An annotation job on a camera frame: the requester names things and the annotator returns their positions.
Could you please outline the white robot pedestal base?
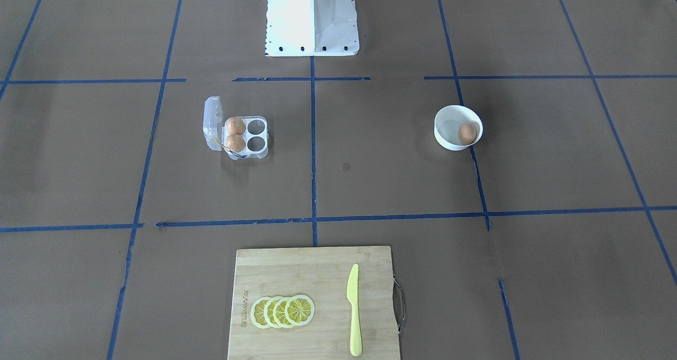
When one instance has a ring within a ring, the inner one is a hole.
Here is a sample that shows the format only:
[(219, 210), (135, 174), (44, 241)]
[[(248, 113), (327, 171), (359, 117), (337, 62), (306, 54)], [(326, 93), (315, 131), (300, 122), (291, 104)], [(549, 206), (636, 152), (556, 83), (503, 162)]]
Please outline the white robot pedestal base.
[(360, 52), (355, 0), (267, 0), (264, 54), (347, 57)]

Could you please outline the brown egg front in box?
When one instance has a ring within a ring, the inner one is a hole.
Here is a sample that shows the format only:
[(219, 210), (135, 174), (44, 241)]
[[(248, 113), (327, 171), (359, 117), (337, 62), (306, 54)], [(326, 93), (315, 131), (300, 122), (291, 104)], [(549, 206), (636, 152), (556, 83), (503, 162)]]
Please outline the brown egg front in box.
[(246, 148), (246, 141), (239, 134), (229, 134), (225, 139), (224, 145), (234, 153), (241, 153)]

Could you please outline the brown egg in box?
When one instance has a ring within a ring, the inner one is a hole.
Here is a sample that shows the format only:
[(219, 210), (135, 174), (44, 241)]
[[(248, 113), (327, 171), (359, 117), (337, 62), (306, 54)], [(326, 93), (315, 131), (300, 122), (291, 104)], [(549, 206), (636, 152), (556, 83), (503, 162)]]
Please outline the brown egg in box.
[(229, 134), (225, 139), (224, 145), (234, 153), (241, 153), (246, 148), (246, 141), (239, 134)]
[(228, 134), (242, 135), (246, 131), (246, 124), (239, 117), (230, 117), (225, 122), (225, 128)]

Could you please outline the yellow plastic knife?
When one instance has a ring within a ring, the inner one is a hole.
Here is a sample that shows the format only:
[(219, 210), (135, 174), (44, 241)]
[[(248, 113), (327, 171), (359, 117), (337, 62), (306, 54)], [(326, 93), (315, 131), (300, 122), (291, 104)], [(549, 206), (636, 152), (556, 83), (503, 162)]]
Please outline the yellow plastic knife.
[(354, 263), (346, 282), (346, 299), (351, 305), (351, 320), (349, 328), (349, 353), (353, 357), (362, 355), (362, 328), (359, 309), (359, 265)]

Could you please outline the white ceramic bowl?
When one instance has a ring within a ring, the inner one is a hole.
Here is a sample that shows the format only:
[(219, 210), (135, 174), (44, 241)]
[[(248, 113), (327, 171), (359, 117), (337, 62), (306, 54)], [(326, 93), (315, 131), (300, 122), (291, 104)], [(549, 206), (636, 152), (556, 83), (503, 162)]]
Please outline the white ceramic bowl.
[[(477, 129), (477, 140), (469, 146), (461, 145), (459, 128), (472, 122)], [(438, 110), (434, 118), (433, 133), (438, 144), (451, 151), (462, 151), (478, 143), (483, 136), (483, 122), (479, 115), (462, 105), (448, 105)]]

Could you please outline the bamboo cutting board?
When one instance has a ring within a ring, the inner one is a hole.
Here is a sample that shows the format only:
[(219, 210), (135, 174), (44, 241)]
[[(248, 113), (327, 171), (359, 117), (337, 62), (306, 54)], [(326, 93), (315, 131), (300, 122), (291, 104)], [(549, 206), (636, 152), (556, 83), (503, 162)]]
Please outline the bamboo cutting board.
[[(351, 305), (346, 285), (359, 265), (363, 351), (349, 353)], [(240, 249), (235, 257), (229, 359), (399, 359), (396, 280), (387, 245)], [(305, 294), (315, 304), (304, 326), (259, 329), (251, 306), (260, 297)]]

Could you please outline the brown egg from bowl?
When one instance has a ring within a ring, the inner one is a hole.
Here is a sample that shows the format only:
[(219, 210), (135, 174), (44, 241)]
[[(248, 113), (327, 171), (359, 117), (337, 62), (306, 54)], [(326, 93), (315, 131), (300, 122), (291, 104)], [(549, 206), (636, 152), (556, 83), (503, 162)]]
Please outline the brown egg from bowl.
[(470, 123), (464, 123), (459, 128), (459, 141), (461, 145), (469, 146), (472, 145), (477, 140), (477, 129), (475, 125)]

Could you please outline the lemon slice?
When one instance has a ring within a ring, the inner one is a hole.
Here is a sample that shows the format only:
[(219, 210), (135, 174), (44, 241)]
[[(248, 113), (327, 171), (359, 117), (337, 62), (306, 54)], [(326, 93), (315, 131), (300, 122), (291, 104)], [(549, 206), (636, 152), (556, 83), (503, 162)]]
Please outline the lemon slice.
[(315, 314), (314, 301), (305, 294), (289, 297), (285, 306), (285, 318), (295, 327), (308, 324)]
[(266, 321), (266, 317), (268, 316), (266, 305), (270, 299), (270, 297), (260, 297), (252, 303), (250, 316), (252, 324), (254, 324), (256, 328), (271, 328), (270, 324)]
[(275, 323), (280, 328), (292, 328), (293, 324), (290, 323), (286, 317), (286, 306), (289, 302), (289, 297), (281, 297), (274, 307), (272, 308), (272, 317)]
[(268, 325), (268, 328), (280, 328), (280, 325), (275, 319), (275, 306), (280, 300), (281, 297), (270, 297), (266, 301), (263, 307), (263, 317), (264, 322)]

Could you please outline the clear plastic egg box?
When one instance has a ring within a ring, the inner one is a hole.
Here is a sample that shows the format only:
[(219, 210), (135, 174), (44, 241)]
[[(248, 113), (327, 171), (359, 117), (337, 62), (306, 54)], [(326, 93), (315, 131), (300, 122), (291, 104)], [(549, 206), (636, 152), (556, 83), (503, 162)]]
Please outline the clear plastic egg box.
[(202, 129), (208, 148), (225, 152), (231, 160), (268, 155), (268, 121), (262, 116), (226, 117), (220, 97), (205, 100)]

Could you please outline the brown egg rear in box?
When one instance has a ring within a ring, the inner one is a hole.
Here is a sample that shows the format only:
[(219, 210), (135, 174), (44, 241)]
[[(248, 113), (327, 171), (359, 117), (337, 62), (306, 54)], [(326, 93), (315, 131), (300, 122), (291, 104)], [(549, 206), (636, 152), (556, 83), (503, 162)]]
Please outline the brown egg rear in box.
[(225, 128), (228, 134), (242, 135), (246, 131), (246, 124), (239, 117), (230, 117), (225, 122)]

